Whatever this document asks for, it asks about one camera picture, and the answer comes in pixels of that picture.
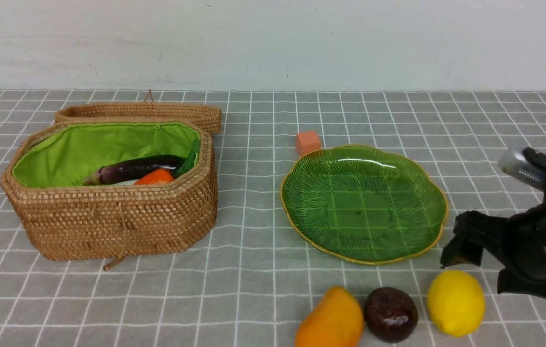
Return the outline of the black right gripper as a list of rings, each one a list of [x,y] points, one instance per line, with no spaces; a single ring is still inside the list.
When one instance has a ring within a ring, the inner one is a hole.
[[[488,251],[502,262],[498,294],[524,294],[546,300],[546,154],[523,149],[526,160],[545,172],[545,191],[540,204],[505,220],[500,247],[500,218],[466,211],[455,219],[454,237],[444,246],[441,268],[482,265]]]

